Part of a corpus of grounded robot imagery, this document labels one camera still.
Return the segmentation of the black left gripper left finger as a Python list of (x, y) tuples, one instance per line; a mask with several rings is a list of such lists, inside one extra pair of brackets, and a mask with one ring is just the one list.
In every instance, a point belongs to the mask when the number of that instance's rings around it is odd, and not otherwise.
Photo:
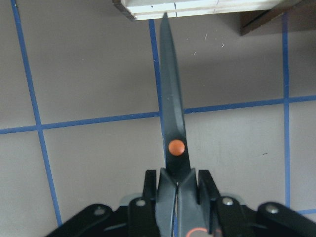
[(116, 211), (92, 204), (48, 234), (49, 237), (158, 237), (155, 170), (145, 172), (143, 193)]

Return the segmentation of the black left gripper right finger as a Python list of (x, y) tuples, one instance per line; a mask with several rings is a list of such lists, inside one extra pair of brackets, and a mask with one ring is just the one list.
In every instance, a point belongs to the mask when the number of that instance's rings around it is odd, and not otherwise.
[(208, 170), (198, 172), (199, 203), (208, 234), (214, 237), (314, 237), (316, 224), (277, 202), (252, 210), (222, 196)]

